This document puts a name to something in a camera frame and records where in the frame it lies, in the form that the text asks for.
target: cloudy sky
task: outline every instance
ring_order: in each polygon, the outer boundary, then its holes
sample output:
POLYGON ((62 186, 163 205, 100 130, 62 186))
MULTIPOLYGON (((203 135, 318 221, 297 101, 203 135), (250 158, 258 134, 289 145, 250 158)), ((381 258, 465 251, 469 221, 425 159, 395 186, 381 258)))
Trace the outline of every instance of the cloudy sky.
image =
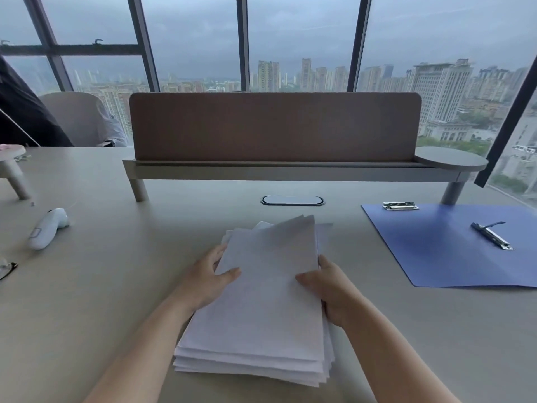
MULTIPOLYGON (((59 43, 135 43, 126 0, 42 0, 59 43)), ((235 0, 142 0, 160 76, 239 77, 235 0)), ((248 0, 250 61, 293 76, 349 67, 359 0, 248 0)), ((362 68, 469 58, 476 68, 529 66, 537 53, 537 0, 373 0, 362 68)), ((36 44, 22 0, 0 0, 0 38, 36 44)), ((70 57, 68 69, 143 75, 139 57, 70 57)))

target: left hand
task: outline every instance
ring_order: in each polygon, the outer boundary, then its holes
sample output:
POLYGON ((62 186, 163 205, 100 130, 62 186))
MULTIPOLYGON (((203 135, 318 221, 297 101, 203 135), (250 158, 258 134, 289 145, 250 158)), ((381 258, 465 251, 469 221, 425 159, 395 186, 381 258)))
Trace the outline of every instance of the left hand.
POLYGON ((172 296, 186 303, 192 313, 216 300, 226 285, 234 282, 241 275, 238 267, 220 275, 214 273, 226 247, 226 244, 221 244, 205 253, 188 269, 173 291, 172 296))

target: dark clothing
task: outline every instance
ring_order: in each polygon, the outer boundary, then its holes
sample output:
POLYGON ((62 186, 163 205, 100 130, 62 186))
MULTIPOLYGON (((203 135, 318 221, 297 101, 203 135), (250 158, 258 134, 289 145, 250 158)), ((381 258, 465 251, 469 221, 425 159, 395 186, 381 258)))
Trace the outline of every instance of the dark clothing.
MULTIPOLYGON (((2 56, 0 56, 0 108, 40 146, 73 146, 56 119, 2 56)), ((36 146, 2 112, 0 112, 0 144, 36 146)))

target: window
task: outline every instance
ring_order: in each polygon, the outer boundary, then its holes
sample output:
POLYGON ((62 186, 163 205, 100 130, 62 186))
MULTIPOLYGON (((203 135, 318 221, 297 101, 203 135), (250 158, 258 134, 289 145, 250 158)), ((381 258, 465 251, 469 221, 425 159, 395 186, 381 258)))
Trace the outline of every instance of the window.
POLYGON ((128 135, 132 135, 129 98, 149 92, 140 56, 66 56, 65 68, 75 91, 97 96, 128 135))
POLYGON ((241 90, 236 0, 142 0, 161 91, 241 90))
POLYGON ((0 41, 8 45, 40 45, 23 0, 0 0, 0 41))
POLYGON ((514 128, 488 183, 537 207, 537 92, 514 128))
POLYGON ((127 0, 41 0, 58 44, 135 44, 127 0))
POLYGON ((6 56, 5 60, 37 96, 60 91, 45 57, 6 56))
POLYGON ((537 4, 483 1, 372 0, 357 91, 418 92, 419 146, 487 155, 537 53, 537 4), (440 143, 426 136, 431 121, 493 138, 440 143))
POLYGON ((252 91, 346 91, 359 2, 248 0, 252 91))

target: desk privacy panel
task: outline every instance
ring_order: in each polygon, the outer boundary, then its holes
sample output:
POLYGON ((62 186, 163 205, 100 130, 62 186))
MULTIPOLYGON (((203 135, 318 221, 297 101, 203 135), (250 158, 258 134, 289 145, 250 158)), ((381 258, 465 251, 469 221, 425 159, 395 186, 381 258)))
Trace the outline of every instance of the desk privacy panel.
POLYGON ((140 161, 412 161, 417 93, 135 93, 140 161))

